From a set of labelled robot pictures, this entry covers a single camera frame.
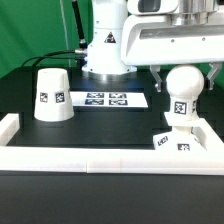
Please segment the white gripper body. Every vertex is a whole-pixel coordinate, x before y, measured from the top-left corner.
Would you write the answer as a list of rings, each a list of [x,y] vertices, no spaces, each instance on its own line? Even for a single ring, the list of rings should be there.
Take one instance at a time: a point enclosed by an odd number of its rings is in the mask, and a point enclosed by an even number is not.
[[[127,65],[172,65],[224,61],[224,14],[208,23],[173,26],[168,16],[129,16],[123,27],[121,59]]]

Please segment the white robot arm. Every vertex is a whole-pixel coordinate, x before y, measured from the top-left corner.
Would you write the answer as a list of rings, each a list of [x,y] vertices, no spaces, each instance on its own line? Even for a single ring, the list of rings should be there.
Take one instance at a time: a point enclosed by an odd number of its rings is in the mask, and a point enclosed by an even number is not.
[[[221,0],[92,0],[93,40],[87,76],[117,80],[148,66],[160,87],[160,67],[208,63],[208,87],[224,64]]]

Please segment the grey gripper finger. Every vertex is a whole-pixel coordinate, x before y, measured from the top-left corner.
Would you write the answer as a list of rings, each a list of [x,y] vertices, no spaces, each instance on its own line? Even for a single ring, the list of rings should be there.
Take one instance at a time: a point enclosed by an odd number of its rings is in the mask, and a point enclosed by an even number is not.
[[[166,82],[160,76],[161,66],[151,65],[150,72],[155,80],[155,88],[158,92],[162,92],[166,88]]]
[[[222,63],[221,62],[212,62],[209,64],[210,71],[208,72],[206,78],[207,78],[207,87],[209,90],[213,89],[214,86],[214,80],[219,75],[219,73],[222,70]]]

